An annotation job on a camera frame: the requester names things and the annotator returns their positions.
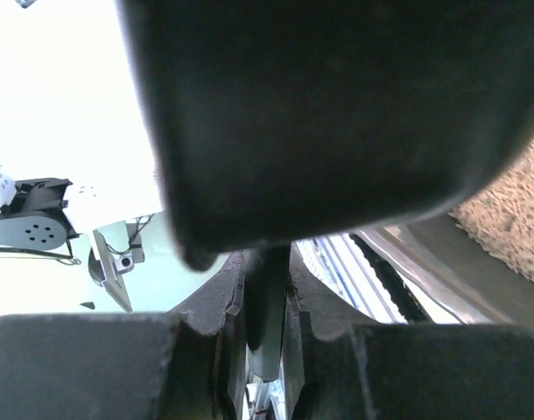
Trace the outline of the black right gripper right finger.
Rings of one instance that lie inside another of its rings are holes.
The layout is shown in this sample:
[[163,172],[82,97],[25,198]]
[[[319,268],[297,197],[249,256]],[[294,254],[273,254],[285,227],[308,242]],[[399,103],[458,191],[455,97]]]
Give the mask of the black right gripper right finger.
[[290,419],[534,419],[534,331],[380,324],[290,257]]

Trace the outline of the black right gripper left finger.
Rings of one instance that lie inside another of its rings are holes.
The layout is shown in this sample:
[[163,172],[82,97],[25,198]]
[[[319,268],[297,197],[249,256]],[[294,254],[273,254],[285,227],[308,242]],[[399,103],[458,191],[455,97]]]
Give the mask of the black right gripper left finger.
[[0,317],[0,419],[238,419],[243,255],[168,313]]

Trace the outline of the black litter scoop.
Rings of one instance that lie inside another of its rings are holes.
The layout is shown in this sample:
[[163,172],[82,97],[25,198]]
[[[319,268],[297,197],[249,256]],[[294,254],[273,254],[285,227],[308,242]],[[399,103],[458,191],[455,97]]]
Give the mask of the black litter scoop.
[[467,200],[534,135],[534,1],[121,1],[185,264],[246,257],[278,375],[296,240]]

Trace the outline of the dark grey litter box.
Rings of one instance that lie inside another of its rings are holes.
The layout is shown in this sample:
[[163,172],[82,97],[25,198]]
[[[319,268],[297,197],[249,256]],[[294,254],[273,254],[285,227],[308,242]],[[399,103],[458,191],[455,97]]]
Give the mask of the dark grey litter box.
[[353,234],[459,321],[534,328],[534,284],[490,256],[449,216]]

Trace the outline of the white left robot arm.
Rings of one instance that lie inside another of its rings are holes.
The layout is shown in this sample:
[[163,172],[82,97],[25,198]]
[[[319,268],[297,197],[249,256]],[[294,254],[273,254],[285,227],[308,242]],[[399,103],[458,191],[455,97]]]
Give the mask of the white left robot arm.
[[67,178],[15,180],[0,162],[0,257],[79,265],[71,240],[79,237],[65,215]]

